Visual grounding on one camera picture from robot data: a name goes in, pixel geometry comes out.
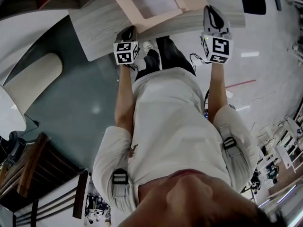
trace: desk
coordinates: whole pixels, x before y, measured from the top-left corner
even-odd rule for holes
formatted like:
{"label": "desk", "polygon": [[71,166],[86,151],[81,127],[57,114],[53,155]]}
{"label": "desk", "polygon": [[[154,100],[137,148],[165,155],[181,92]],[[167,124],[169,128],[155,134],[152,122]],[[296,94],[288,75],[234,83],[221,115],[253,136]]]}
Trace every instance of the desk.
{"label": "desk", "polygon": [[[245,27],[242,0],[207,0],[227,16],[232,27]],[[113,52],[117,33],[131,25],[116,0],[91,0],[78,10],[69,10],[71,21],[89,61]],[[190,11],[141,34],[139,41],[202,30],[203,11]]]}

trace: white sneaker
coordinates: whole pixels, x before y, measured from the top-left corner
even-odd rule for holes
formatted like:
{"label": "white sneaker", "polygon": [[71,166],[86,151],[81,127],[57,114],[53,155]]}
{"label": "white sneaker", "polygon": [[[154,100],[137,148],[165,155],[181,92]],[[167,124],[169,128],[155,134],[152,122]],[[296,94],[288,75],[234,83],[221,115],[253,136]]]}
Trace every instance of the white sneaker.
{"label": "white sneaker", "polygon": [[153,45],[151,41],[145,41],[143,43],[143,50],[147,54],[148,51],[153,50]]}

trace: cable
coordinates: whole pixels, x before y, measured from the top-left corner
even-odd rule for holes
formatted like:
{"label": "cable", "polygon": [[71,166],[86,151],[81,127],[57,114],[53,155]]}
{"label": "cable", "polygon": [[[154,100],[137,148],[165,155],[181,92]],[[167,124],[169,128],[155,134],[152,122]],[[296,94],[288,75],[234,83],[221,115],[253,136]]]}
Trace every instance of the cable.
{"label": "cable", "polygon": [[132,69],[134,71],[136,71],[135,69],[137,69],[137,72],[139,72],[139,68],[135,64],[133,64],[133,65],[132,64],[125,64],[125,66],[129,67],[130,69]]}
{"label": "cable", "polygon": [[191,56],[195,56],[198,60],[200,60],[201,61],[201,63],[203,64],[203,65],[207,65],[207,64],[210,64],[211,62],[206,62],[206,61],[204,61],[199,55],[197,55],[196,53],[191,53],[190,55],[189,55],[189,58],[190,58],[190,62],[192,63],[192,65],[193,65],[193,67],[194,67],[194,70],[196,71],[196,69],[197,69],[197,66],[196,66],[196,64],[193,62],[193,60],[191,59]]}
{"label": "cable", "polygon": [[37,127],[33,128],[32,130],[26,131],[25,133],[21,134],[21,135],[19,136],[19,138],[22,137],[23,135],[25,135],[25,134],[27,134],[27,133],[29,133],[29,132],[31,132],[31,131],[37,129],[37,128],[39,128],[39,125],[37,125]]}
{"label": "cable", "polygon": [[209,90],[207,90],[207,93],[205,94],[205,98],[204,98],[204,108],[206,105],[206,100],[208,99],[208,95],[209,95]]}
{"label": "cable", "polygon": [[19,137],[22,137],[23,135],[25,135],[25,134],[27,134],[27,133],[29,133],[29,132],[31,132],[31,131],[33,131],[33,130],[35,130],[35,129],[37,129],[37,128],[39,128],[39,122],[38,121],[36,121],[36,120],[32,120],[29,116],[27,116],[26,114],[24,114],[27,118],[29,118],[35,125],[36,125],[36,127],[35,128],[33,128],[33,129],[31,129],[31,130],[29,130],[29,131],[26,131],[26,132],[24,132],[22,135],[20,135]]}
{"label": "cable", "polygon": [[1,145],[1,140],[0,140],[0,146],[1,146],[2,150],[4,151],[4,153],[8,156],[8,153],[5,151],[3,145]]}

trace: red stripe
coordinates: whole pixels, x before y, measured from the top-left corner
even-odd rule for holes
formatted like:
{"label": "red stripe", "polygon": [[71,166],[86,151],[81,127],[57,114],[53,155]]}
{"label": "red stripe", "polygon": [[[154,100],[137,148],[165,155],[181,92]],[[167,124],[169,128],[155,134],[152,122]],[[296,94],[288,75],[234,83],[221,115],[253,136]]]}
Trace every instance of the red stripe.
{"label": "red stripe", "polygon": [[257,81],[257,80],[244,81],[244,82],[241,82],[241,83],[238,83],[238,84],[234,84],[234,85],[227,86],[226,88],[235,87],[235,86],[247,84],[247,83],[254,82],[254,81]]}

